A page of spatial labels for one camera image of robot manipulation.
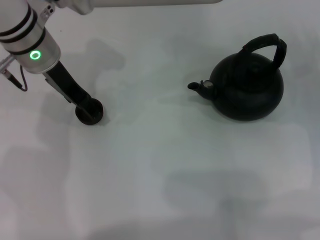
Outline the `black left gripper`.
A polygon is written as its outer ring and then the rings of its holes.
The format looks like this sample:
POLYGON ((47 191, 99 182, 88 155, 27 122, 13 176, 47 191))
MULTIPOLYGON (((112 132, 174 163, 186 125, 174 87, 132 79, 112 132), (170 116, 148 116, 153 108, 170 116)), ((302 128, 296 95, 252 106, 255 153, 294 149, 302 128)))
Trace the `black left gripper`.
POLYGON ((76 115, 92 116, 91 96, 74 80, 64 65, 58 61, 50 70, 43 73, 45 80, 69 103, 76 105, 76 115))

